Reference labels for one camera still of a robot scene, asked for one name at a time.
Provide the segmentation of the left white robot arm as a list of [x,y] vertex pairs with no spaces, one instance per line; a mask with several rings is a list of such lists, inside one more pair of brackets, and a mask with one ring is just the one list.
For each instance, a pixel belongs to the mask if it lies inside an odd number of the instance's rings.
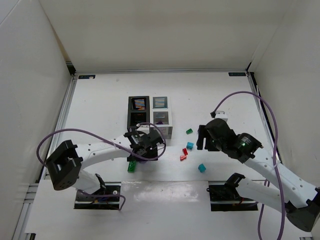
[[70,187],[87,194],[97,193],[103,188],[100,175],[85,171],[85,168],[118,158],[130,161],[156,161],[158,146],[165,145],[157,130],[126,132],[113,140],[95,143],[74,144],[63,141],[46,160],[47,170],[56,191]]

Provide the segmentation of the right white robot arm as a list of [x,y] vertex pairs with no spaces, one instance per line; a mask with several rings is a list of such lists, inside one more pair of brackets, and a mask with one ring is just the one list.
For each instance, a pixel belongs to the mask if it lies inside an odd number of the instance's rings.
[[275,186],[258,185],[242,174],[234,173],[226,187],[243,198],[267,205],[279,212],[298,229],[311,232],[320,218],[320,189],[304,181],[273,157],[248,133],[236,134],[221,118],[198,128],[198,150],[222,152],[261,174]]

